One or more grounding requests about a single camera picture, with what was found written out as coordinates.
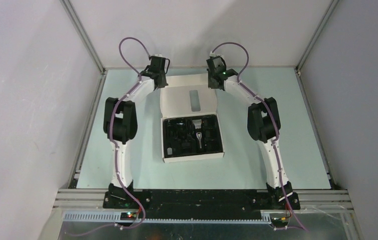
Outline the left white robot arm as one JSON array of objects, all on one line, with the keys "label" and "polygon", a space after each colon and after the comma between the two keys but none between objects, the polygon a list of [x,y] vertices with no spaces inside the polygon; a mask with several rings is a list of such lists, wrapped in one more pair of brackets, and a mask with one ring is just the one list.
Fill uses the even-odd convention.
[{"label": "left white robot arm", "polygon": [[129,145],[138,130],[136,104],[153,91],[167,86],[170,60],[160,54],[149,58],[150,64],[138,73],[136,83],[121,97],[105,101],[103,129],[111,142],[113,177],[105,193],[105,209],[136,209],[142,204],[133,191]]}]

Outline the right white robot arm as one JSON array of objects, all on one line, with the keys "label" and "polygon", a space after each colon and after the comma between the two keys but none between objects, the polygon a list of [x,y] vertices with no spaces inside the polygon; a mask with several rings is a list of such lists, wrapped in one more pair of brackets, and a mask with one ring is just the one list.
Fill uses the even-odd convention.
[{"label": "right white robot arm", "polygon": [[279,111],[274,98],[263,98],[248,87],[240,75],[228,68],[222,56],[207,59],[208,86],[223,90],[247,105],[247,131],[258,144],[266,170],[268,204],[274,209],[299,210],[299,198],[285,172],[279,148]]}]

